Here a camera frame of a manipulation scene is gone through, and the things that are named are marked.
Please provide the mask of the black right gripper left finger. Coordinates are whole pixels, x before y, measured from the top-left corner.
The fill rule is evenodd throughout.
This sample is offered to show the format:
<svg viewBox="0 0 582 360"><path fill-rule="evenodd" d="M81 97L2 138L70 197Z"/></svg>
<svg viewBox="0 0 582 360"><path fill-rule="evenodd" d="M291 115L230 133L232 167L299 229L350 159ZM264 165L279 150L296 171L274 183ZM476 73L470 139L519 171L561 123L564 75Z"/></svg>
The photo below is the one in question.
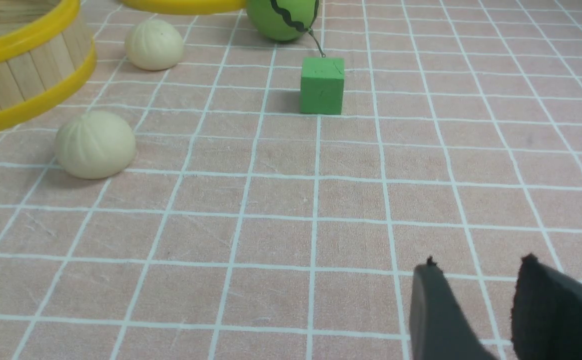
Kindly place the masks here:
<svg viewBox="0 0 582 360"><path fill-rule="evenodd" d="M415 360L495 359L479 341L432 257L413 270L409 333Z"/></svg>

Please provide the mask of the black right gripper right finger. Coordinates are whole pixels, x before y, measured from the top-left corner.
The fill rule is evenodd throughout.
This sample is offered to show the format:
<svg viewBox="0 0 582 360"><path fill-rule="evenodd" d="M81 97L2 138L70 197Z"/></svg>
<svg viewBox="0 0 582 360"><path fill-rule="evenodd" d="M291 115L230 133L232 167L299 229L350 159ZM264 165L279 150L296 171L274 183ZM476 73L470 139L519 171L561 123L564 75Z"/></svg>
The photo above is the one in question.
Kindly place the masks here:
<svg viewBox="0 0 582 360"><path fill-rule="evenodd" d="M532 253L518 271L512 344L520 360L582 360L582 283Z"/></svg>

